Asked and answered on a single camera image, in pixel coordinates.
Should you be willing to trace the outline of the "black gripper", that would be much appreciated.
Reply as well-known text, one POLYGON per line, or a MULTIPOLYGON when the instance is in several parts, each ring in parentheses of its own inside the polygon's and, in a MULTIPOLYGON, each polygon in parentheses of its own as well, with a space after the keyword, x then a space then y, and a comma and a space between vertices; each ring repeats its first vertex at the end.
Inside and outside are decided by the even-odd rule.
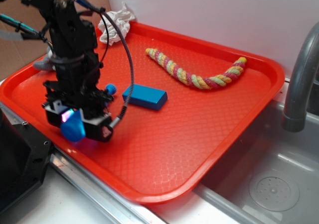
POLYGON ((103 101, 107 101, 104 90, 97 88, 100 78, 98 54, 90 49, 74 57, 60 57, 52 51, 51 61, 55 66, 56 81, 45 81, 46 102, 44 109, 47 121, 60 127, 80 109, 86 137, 99 142, 108 142, 113 135, 109 114, 86 119, 82 109, 89 109, 93 115, 102 113, 103 101))

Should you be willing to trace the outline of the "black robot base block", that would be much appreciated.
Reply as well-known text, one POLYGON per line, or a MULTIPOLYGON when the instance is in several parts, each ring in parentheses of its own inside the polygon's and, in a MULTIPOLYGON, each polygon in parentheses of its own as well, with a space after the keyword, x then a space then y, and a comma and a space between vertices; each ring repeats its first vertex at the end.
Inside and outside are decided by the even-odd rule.
POLYGON ((52 141, 31 124, 11 124, 0 112, 0 213, 44 181, 52 141))

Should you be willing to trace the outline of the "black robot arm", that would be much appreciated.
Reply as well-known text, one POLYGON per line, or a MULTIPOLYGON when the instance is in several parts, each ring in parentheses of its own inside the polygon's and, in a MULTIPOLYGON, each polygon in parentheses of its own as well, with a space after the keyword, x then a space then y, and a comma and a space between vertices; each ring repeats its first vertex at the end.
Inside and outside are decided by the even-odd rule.
POLYGON ((48 122, 62 125, 63 115, 70 109, 80 113, 87 138, 106 142, 112 134, 111 116, 106 104, 112 95, 97 88, 103 63, 95 52, 97 37, 93 24, 83 20, 76 10, 75 0, 20 0, 37 8, 45 20, 41 31, 33 31, 22 23, 10 24, 22 31, 24 39, 51 38, 51 62, 56 81, 46 81, 46 99, 43 107, 48 122))

